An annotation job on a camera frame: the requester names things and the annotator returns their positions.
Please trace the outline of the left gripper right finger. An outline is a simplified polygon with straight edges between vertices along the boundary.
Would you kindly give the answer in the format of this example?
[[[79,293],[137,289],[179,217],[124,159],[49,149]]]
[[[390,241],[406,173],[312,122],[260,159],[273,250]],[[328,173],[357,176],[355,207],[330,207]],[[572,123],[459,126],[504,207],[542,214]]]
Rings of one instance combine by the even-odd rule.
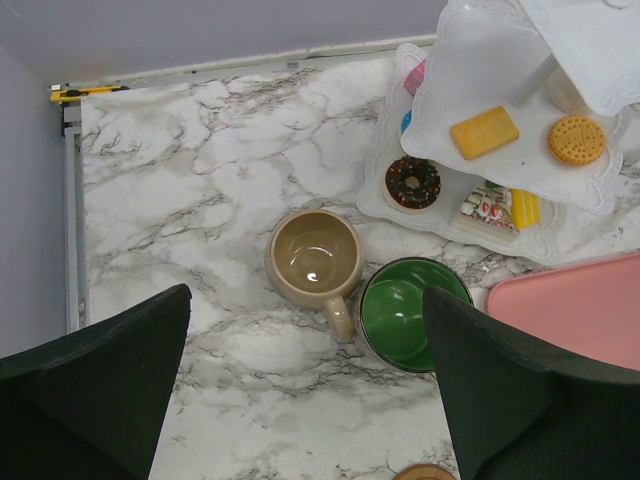
[[[423,319],[463,479],[636,479],[639,373],[431,286]]]

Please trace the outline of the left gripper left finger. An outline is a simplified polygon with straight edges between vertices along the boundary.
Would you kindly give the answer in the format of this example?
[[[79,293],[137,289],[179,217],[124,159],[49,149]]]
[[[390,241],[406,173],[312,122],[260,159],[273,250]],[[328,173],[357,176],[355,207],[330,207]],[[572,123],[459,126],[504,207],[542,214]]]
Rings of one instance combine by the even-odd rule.
[[[146,479],[186,342],[191,292],[1,361],[4,479]]]

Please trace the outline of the yellow layered cake slice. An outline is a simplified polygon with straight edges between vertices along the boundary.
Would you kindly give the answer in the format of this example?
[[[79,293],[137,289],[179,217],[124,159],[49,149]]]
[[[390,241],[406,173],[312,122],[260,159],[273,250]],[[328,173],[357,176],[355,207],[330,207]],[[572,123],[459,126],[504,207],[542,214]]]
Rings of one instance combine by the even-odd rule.
[[[511,219],[515,227],[522,231],[541,221],[539,198],[524,190],[511,189]]]

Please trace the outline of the sprinkled white cake slice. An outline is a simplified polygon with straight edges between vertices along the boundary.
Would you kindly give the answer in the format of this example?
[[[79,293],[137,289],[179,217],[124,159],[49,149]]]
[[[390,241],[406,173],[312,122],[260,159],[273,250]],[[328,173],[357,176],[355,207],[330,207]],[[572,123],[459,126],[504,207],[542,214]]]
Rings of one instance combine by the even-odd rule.
[[[511,208],[508,188],[476,186],[452,216],[450,225],[501,244],[511,244],[520,235]]]

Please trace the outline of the chocolate sprinkled donut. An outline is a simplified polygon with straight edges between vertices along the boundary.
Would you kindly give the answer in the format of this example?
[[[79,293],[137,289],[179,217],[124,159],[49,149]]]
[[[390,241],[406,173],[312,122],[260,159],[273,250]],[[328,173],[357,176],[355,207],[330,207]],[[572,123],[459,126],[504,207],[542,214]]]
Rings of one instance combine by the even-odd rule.
[[[398,211],[423,213],[441,194],[439,171],[430,160],[405,155],[387,168],[383,194],[387,203]]]

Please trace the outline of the orange round cookie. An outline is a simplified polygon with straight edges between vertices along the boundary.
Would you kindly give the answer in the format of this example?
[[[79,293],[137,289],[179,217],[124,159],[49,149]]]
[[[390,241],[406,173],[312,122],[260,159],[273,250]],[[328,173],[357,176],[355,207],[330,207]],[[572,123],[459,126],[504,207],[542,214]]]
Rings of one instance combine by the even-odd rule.
[[[569,115],[558,120],[548,134],[554,157],[563,164],[582,167],[597,161],[607,146],[607,137],[594,119]]]

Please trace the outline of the square yellow biscuit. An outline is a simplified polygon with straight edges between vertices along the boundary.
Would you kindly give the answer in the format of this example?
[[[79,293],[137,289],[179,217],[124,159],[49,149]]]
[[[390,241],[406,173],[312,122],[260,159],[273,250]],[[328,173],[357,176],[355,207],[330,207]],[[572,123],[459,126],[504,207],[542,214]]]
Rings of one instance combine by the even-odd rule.
[[[516,141],[520,132],[503,106],[496,106],[450,127],[465,160],[473,160]]]

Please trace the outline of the white three-tier cake stand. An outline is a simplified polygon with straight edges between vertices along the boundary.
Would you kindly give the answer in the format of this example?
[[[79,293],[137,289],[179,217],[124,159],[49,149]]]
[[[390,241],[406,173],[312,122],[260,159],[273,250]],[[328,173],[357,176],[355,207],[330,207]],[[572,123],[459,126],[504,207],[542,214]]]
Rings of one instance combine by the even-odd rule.
[[[422,50],[411,44],[396,53],[396,72],[386,106],[376,124],[365,166],[358,209],[365,215],[401,226],[476,244],[494,252],[557,265],[604,253],[597,238],[611,225],[622,196],[621,140],[636,124],[632,109],[600,119],[607,146],[601,158],[585,167],[556,160],[548,134],[562,113],[547,93],[537,92],[522,109],[508,96],[549,51],[516,1],[451,1],[438,22],[435,44]],[[426,61],[424,82],[415,96],[403,83]],[[503,106],[519,138],[473,160],[465,160],[450,127],[493,107]],[[412,111],[408,129],[402,118]],[[426,211],[409,214],[392,208],[383,194],[387,168],[404,154],[432,161],[441,177],[441,194]],[[450,225],[465,197],[486,181],[528,191],[540,200],[541,221],[511,244],[501,244]]]

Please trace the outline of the blue frosted donut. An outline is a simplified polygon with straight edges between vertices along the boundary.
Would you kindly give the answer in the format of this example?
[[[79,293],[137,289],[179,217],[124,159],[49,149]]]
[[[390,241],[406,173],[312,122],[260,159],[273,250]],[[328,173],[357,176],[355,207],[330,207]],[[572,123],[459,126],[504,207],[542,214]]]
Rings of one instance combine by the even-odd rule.
[[[412,111],[409,110],[402,118],[401,125],[400,125],[400,134],[403,134],[408,129],[408,127],[411,124],[411,121],[412,121]]]

